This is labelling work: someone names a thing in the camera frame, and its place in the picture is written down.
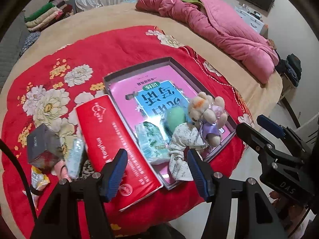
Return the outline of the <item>person's hand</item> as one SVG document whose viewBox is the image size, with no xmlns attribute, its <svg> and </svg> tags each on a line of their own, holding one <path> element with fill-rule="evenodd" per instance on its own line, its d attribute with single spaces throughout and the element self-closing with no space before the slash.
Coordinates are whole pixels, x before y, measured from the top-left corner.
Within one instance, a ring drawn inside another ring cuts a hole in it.
<svg viewBox="0 0 319 239">
<path fill-rule="evenodd" d="M 299 206 L 290 199 L 285 198 L 278 192 L 272 191 L 269 193 L 273 200 L 273 207 L 279 217 L 279 220 L 285 231 L 291 231 L 300 223 L 303 215 L 306 213 L 304 206 Z"/>
</svg>

